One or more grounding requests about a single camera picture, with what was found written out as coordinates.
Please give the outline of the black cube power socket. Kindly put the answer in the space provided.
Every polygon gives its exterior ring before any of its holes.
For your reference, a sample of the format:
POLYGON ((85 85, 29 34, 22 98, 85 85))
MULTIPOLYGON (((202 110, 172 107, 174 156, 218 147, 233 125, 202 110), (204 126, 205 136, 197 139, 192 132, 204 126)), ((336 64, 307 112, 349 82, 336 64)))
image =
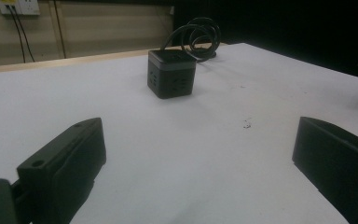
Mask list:
POLYGON ((191 94, 195 72, 196 60, 179 49, 148 52, 147 86, 160 99, 191 94))

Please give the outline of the white wall socket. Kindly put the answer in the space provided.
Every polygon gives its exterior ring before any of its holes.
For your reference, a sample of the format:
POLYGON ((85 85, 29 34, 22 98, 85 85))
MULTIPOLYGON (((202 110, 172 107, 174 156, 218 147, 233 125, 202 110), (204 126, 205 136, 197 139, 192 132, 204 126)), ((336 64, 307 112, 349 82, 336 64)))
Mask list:
POLYGON ((3 15, 38 16, 40 9, 37 0, 0 0, 0 11, 3 15))

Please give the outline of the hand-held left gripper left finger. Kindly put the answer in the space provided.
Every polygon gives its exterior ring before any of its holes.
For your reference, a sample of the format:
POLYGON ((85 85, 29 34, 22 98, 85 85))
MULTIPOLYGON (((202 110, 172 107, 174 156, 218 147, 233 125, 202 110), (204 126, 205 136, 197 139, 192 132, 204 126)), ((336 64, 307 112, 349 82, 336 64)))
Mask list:
POLYGON ((69 127, 19 165, 33 224, 69 224, 105 163, 103 123, 94 118, 69 127))

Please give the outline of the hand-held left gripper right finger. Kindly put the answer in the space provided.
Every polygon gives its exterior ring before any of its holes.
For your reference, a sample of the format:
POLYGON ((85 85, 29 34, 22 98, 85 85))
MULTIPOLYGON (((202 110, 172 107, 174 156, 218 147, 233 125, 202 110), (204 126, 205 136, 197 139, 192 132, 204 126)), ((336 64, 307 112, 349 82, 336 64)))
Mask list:
POLYGON ((350 224, 358 224, 358 136, 302 117, 292 160, 350 224))

